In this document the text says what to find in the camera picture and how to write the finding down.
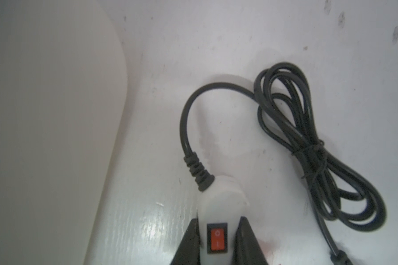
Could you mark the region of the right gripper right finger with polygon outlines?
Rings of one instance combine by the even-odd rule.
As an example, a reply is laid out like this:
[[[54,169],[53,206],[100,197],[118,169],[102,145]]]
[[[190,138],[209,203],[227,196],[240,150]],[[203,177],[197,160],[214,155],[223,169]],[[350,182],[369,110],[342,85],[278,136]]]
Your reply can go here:
[[[268,265],[253,229],[245,216],[242,216],[235,233],[235,265]]]

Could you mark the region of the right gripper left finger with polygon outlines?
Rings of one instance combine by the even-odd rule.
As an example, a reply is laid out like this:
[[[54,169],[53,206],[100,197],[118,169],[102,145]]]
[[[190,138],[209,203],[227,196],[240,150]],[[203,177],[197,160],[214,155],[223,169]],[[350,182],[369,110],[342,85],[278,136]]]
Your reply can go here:
[[[171,265],[200,265],[199,221],[193,218],[172,259]]]

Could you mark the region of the cream plastic storage box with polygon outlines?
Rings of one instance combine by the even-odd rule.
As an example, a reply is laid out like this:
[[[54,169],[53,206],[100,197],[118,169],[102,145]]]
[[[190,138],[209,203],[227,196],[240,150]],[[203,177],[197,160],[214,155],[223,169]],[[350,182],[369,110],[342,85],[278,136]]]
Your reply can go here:
[[[81,265],[127,97],[96,1],[0,1],[0,265]]]

